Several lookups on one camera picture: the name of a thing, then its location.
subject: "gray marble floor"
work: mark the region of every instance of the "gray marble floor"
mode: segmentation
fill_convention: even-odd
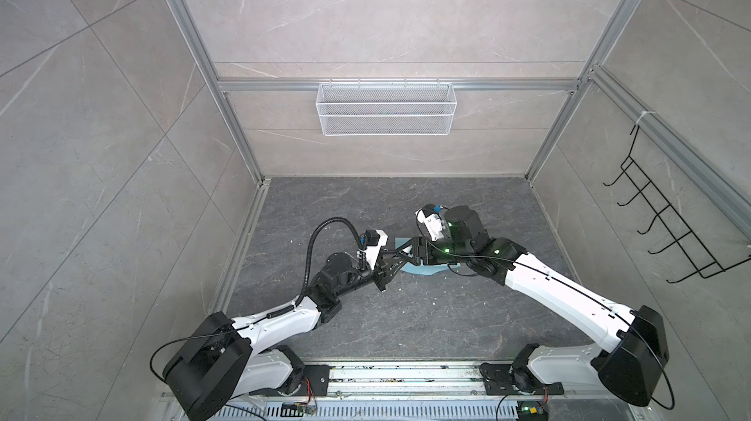
[[[510,238],[568,275],[526,180],[275,178],[230,302],[228,315],[261,312],[300,292],[305,249],[316,225],[332,216],[359,232],[417,234],[414,211],[427,202],[469,205],[491,236]],[[350,232],[326,228],[315,243],[314,275],[329,254],[354,253]],[[400,272],[384,293],[367,286],[343,296],[333,321],[287,341],[304,358],[510,358],[526,343],[587,344],[572,324],[531,298],[485,278],[451,272]]]

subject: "blue cloth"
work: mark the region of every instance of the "blue cloth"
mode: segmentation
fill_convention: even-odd
[[[394,239],[394,244],[397,248],[406,244],[409,238],[397,237]],[[460,265],[454,266],[451,269],[458,269]],[[412,263],[408,263],[402,267],[402,271],[408,272],[412,275],[432,276],[437,272],[447,271],[448,265],[433,265],[433,266],[415,266]]]

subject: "wire hanger rack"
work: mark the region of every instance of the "wire hanger rack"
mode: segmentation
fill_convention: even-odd
[[[630,200],[626,201],[625,203],[621,204],[620,202],[617,202],[616,204],[618,206],[627,206],[628,204],[631,203],[631,201],[635,200],[637,197],[641,197],[641,198],[644,199],[644,201],[647,203],[647,205],[649,205],[649,207],[652,209],[652,212],[654,212],[654,217],[652,218],[652,221],[650,222],[650,226],[647,228],[647,230],[644,230],[642,232],[641,230],[637,229],[637,232],[639,232],[641,235],[645,235],[646,233],[648,233],[652,229],[652,226],[654,225],[654,223],[657,220],[659,220],[662,223],[662,226],[666,230],[668,230],[668,233],[670,234],[670,237],[673,239],[672,242],[670,242],[666,246],[660,248],[658,251],[647,251],[647,253],[649,253],[651,255],[657,255],[657,254],[662,253],[663,251],[667,250],[671,246],[677,245],[681,249],[681,252],[683,252],[683,255],[685,255],[686,258],[689,260],[689,263],[691,264],[691,266],[693,266],[693,268],[694,268],[693,272],[690,272],[688,275],[683,276],[682,278],[676,279],[674,281],[668,279],[667,282],[670,283],[670,284],[680,283],[684,279],[690,278],[691,276],[694,276],[694,275],[699,275],[699,276],[703,277],[704,279],[711,278],[712,276],[716,276],[719,273],[726,272],[729,269],[733,269],[734,267],[736,267],[738,265],[741,265],[743,263],[751,261],[751,255],[749,255],[749,257],[746,258],[746,260],[741,260],[741,261],[739,261],[737,263],[734,263],[734,264],[732,264],[730,266],[723,266],[723,265],[721,265],[721,263],[717,260],[717,258],[714,257],[714,255],[712,254],[712,252],[709,251],[709,249],[707,248],[707,246],[704,245],[704,243],[701,241],[701,239],[699,238],[699,236],[696,235],[696,232],[694,231],[694,229],[692,229],[691,226],[686,222],[686,220],[681,216],[681,213],[678,210],[675,209],[675,207],[673,206],[673,204],[662,193],[662,191],[660,191],[660,189],[657,187],[657,185],[655,185],[655,183],[652,181],[652,179],[649,177],[649,175],[647,175],[647,173],[643,171],[643,169],[641,168],[641,166],[639,166],[639,164],[634,160],[634,158],[632,157],[632,152],[634,150],[634,144],[636,143],[636,136],[639,134],[639,126],[638,125],[634,125],[634,127],[632,128],[631,133],[629,135],[631,135],[631,134],[633,134],[633,136],[634,136],[633,139],[632,139],[632,141],[631,141],[631,148],[629,149],[629,154],[625,157],[625,160],[623,162],[621,162],[621,164],[620,164],[620,174],[618,174],[618,176],[615,178],[615,180],[613,180],[613,182],[611,182],[611,183],[603,183],[603,185],[609,187],[609,186],[614,185],[615,182],[617,182],[621,177],[624,176],[625,178],[627,178],[631,182],[631,184],[634,185],[634,188],[636,188],[636,190],[637,190],[636,194]],[[643,175],[643,177],[645,179],[647,179],[647,183],[645,183],[644,185],[642,185],[640,187],[634,181],[634,179],[631,176],[631,174],[629,174],[629,169],[631,169],[632,171],[634,171],[634,169],[635,169],[635,170],[638,170],[639,172],[641,172],[641,174]],[[652,201],[650,201],[650,199],[644,194],[644,190],[647,187],[649,187],[650,185],[654,188],[655,191],[657,191],[658,195],[660,197],[662,197],[662,200],[665,201],[665,203],[667,204],[667,206],[665,206],[663,208],[660,208],[658,210],[655,207],[654,203]],[[665,220],[663,219],[663,215],[666,214],[666,213],[668,213],[668,212],[674,213],[680,219],[681,223],[688,229],[688,232],[683,233],[680,236],[678,236],[665,223]],[[696,262],[691,258],[691,255],[689,254],[689,252],[686,251],[686,248],[683,247],[683,245],[681,244],[681,240],[683,240],[684,238],[688,238],[690,236],[693,236],[693,238],[696,239],[696,241],[699,243],[699,245],[704,248],[704,251],[707,252],[707,255],[710,258],[710,262],[708,264],[703,265],[703,266],[697,265]],[[712,269],[712,270],[708,270],[710,266],[715,266],[715,265],[717,265],[717,268]]]

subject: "mesh basket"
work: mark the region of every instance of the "mesh basket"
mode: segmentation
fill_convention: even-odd
[[[448,134],[456,95],[447,82],[333,82],[315,107],[326,136]]]

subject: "metal rail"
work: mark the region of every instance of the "metal rail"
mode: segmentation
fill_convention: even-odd
[[[188,44],[190,52],[193,54],[193,60],[195,60],[198,69],[201,71],[201,75],[203,75],[203,78],[206,80],[206,85],[211,92],[211,96],[214,98],[217,106],[219,106],[221,116],[224,118],[234,142],[237,144],[239,152],[243,156],[248,171],[255,180],[255,183],[260,184],[264,179],[261,169],[258,167],[258,162],[256,162],[255,157],[253,157],[253,152],[250,150],[248,139],[245,137],[245,133],[243,133],[243,129],[237,120],[237,115],[234,110],[232,110],[229,100],[227,100],[225,94],[221,92],[221,89],[217,84],[218,77],[216,76],[216,71],[214,71],[214,67],[209,59],[209,54],[206,51],[206,47],[203,45],[201,35],[198,34],[198,30],[190,16],[185,0],[166,1],[175,17],[177,26],[180,28],[180,32],[183,34],[185,42]]]
[[[589,73],[594,66],[599,66],[605,62],[605,58],[607,58],[607,55],[613,49],[613,46],[615,46],[616,40],[620,34],[623,33],[623,29],[631,20],[631,17],[634,15],[634,12],[640,3],[641,0],[620,0],[620,3],[618,3],[618,7],[613,13],[610,21],[607,23],[605,31],[602,33],[600,40],[595,46],[595,50],[592,51],[592,55],[589,57],[587,64],[584,65],[584,69],[579,76],[579,90],[566,99],[560,112],[558,112],[558,116],[550,126],[548,134],[542,141],[540,149],[532,159],[530,167],[524,174],[530,182],[533,182],[537,174],[540,173],[542,165],[548,160],[548,156],[553,151],[553,147],[558,142],[558,138],[560,138],[561,133],[566,128],[566,125],[568,125],[568,121],[571,120],[571,116],[574,115],[576,108],[581,102],[581,98],[584,97],[584,93],[587,92],[587,88],[591,85],[592,79]]]
[[[450,82],[455,90],[566,90],[575,91],[578,79],[537,77],[530,79],[492,79],[492,78],[405,78],[405,79],[321,79],[321,78],[278,78],[278,79],[220,79],[222,91],[281,91],[308,90],[317,91],[321,84],[330,82],[347,82],[361,84],[426,83]]]
[[[606,69],[595,67],[592,79],[639,127],[662,149],[671,161],[696,183],[728,219],[748,238],[751,238],[751,201],[711,163],[697,153],[681,135],[676,134],[662,118],[652,112],[637,97],[610,75]]]

